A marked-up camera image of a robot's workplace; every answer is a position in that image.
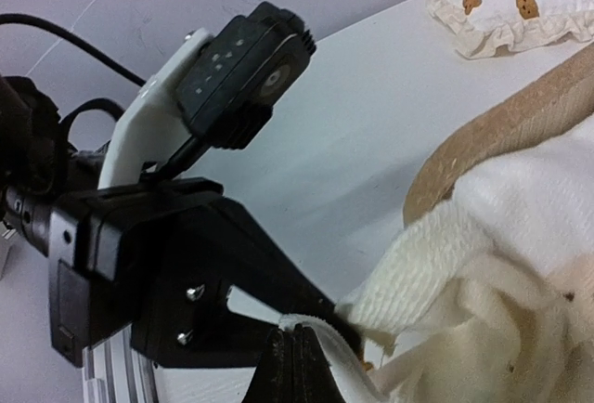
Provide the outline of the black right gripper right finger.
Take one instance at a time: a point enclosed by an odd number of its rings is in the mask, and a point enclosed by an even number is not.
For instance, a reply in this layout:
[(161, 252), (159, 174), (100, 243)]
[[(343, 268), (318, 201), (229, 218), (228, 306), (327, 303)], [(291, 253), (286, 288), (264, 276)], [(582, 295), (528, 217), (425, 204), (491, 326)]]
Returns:
[(294, 401), (344, 403), (314, 330), (303, 324), (294, 329)]

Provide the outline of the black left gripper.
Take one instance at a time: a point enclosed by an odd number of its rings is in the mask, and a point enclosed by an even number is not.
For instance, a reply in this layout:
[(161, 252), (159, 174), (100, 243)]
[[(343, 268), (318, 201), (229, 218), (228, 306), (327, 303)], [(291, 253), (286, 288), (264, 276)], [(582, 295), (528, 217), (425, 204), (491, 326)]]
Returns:
[(130, 325), (133, 349), (164, 368), (252, 367), (274, 326), (231, 311), (234, 288), (322, 319), (360, 355), (334, 302), (219, 184), (98, 189), (69, 126), (30, 79), (2, 79), (1, 213), (49, 260), (51, 344), (70, 364)]

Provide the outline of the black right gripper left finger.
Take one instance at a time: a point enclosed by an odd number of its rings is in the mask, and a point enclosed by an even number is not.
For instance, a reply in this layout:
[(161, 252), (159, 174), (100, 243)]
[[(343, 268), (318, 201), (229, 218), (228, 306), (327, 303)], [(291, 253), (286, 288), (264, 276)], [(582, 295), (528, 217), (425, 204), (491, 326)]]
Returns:
[(272, 330), (243, 403), (293, 401), (292, 353), (292, 335), (280, 328)]

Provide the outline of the large bear print cushion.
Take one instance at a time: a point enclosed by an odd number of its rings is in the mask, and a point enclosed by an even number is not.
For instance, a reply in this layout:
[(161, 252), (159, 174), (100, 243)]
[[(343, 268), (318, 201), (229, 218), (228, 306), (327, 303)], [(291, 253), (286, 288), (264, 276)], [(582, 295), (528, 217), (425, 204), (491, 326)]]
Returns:
[(593, 398), (593, 122), (488, 159), (404, 230), (338, 314), (385, 350), (363, 371), (318, 318), (303, 324), (349, 402), (589, 402)]

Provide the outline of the wooden pet bed frame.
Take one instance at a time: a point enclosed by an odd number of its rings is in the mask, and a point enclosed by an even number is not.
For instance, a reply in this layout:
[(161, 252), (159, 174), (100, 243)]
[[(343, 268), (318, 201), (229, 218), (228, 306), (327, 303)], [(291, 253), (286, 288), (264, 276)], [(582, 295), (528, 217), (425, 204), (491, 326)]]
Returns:
[(457, 179), (498, 155), (532, 148), (593, 114), (593, 46), (588, 45), (451, 134), (425, 161), (403, 205), (407, 227), (451, 197)]

